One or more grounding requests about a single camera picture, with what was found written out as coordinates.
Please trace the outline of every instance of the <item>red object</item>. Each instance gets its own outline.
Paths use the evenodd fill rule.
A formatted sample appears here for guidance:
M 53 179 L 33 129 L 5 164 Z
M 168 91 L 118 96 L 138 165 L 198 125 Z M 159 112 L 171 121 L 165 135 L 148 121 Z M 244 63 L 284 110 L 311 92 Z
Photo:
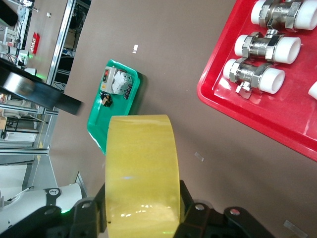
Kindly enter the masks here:
M 31 47 L 30 47 L 30 51 L 34 55 L 36 54 L 36 51 L 38 50 L 39 41 L 40 41 L 40 36 L 34 32 L 33 38 L 31 41 Z
M 237 0 L 197 86 L 199 99 L 208 106 L 242 122 L 266 136 L 317 161 L 317 100 L 308 90 L 317 81 L 317 28 L 285 36 L 300 37 L 301 50 L 292 64 L 279 64 L 285 71 L 281 89 L 274 95 L 252 92 L 250 99 L 235 93 L 237 84 L 222 76 L 229 59 L 238 59 L 234 44 L 242 35 L 265 28 L 250 20 L 255 0 Z M 253 62 L 256 66 L 264 60 Z

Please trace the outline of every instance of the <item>metal valve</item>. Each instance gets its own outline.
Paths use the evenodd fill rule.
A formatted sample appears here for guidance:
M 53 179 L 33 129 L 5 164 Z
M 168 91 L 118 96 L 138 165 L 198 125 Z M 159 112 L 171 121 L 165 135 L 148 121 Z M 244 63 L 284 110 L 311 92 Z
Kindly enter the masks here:
M 286 30 L 313 30 L 317 26 L 317 0 L 259 0 L 251 13 L 253 24 Z
M 268 30 L 241 35 L 236 41 L 234 52 L 243 58 L 264 58 L 268 62 L 293 63 L 301 48 L 299 37 L 284 37 L 277 30 Z
M 282 86 L 285 72 L 263 63 L 259 67 L 245 63 L 246 58 L 230 59 L 223 68 L 223 76 L 238 84 L 236 93 L 249 99 L 252 89 L 275 94 Z

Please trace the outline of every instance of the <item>green tray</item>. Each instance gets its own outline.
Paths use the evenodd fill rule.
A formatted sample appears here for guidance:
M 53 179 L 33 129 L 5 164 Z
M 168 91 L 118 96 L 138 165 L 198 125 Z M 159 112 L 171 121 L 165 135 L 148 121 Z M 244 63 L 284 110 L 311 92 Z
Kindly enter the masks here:
M 133 99 L 140 85 L 138 73 L 134 69 L 131 69 L 112 59 L 109 60 L 106 66 L 114 66 L 129 73 L 132 78 L 132 88 L 128 99 L 124 99 L 122 95 L 112 94 L 112 105 L 108 108 L 104 107 L 101 104 L 100 86 L 105 72 L 101 77 L 98 91 L 88 118 L 87 130 L 104 155 L 106 154 L 107 133 L 110 118 L 112 116 L 125 116 L 129 114 Z

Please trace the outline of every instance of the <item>yellow tape roll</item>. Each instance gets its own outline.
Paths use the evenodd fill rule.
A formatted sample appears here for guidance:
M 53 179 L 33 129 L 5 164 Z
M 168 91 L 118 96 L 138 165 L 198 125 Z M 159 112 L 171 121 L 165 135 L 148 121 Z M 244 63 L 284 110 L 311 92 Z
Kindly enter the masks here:
M 112 117 L 106 145 L 110 238 L 171 238 L 180 219 L 173 130 L 166 115 Z

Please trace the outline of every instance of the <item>green light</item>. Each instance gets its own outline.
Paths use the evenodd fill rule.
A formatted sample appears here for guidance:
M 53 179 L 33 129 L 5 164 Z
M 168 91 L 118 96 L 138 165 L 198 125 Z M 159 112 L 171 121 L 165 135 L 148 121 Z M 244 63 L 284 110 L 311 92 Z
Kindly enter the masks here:
M 69 212 L 69 211 L 70 211 L 70 209 L 64 210 L 64 211 L 61 212 L 61 214 L 66 213 L 66 212 Z

